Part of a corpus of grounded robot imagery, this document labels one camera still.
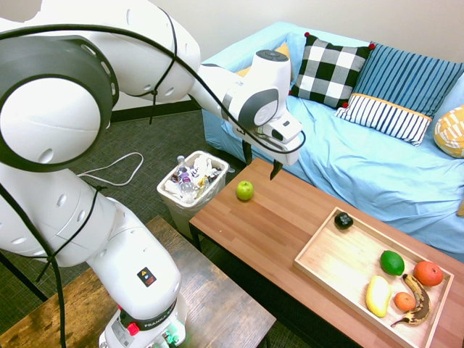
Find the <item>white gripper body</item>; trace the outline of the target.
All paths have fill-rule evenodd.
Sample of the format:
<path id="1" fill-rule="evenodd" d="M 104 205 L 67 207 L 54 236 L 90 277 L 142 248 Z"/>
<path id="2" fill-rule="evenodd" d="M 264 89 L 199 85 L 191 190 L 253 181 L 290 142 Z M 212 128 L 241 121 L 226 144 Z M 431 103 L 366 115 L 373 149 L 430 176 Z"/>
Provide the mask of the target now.
<path id="1" fill-rule="evenodd" d="M 300 122 L 271 122 L 248 133 L 233 126 L 233 132 L 283 165 L 293 165 L 298 160 L 299 149 L 305 142 L 300 138 Z"/>

